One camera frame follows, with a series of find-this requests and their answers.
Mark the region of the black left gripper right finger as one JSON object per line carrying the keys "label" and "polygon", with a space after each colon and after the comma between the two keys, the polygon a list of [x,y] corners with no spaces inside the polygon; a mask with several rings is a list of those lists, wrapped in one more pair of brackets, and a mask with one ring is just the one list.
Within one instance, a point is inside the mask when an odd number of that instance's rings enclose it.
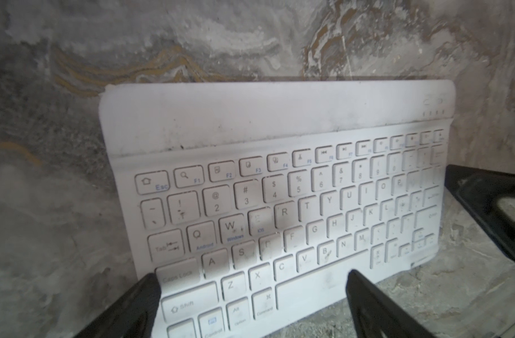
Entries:
{"label": "black left gripper right finger", "polygon": [[349,272],[345,292],[358,337],[434,338],[360,271]]}

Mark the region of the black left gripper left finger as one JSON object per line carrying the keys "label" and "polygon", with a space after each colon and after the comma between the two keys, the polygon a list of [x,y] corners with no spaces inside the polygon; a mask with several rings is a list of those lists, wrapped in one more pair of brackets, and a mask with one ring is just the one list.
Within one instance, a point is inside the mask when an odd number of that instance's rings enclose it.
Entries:
{"label": "black left gripper left finger", "polygon": [[75,335],[75,338],[150,337],[160,297],[160,284],[155,274],[149,273]]}

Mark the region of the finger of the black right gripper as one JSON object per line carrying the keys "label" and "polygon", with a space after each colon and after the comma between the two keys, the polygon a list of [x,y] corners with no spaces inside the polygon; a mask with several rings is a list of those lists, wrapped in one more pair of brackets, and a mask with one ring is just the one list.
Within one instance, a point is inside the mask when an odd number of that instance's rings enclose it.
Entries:
{"label": "finger of the black right gripper", "polygon": [[515,198],[515,174],[450,164],[445,169],[445,187],[515,262],[515,220],[498,204],[502,198]]}

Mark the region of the white key keyboard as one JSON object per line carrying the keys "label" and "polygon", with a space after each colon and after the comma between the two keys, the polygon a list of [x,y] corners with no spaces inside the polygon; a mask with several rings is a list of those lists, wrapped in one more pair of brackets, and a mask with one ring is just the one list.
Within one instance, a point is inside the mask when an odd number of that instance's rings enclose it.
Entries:
{"label": "white key keyboard", "polygon": [[438,253],[449,80],[122,84],[99,118],[154,337],[263,337]]}

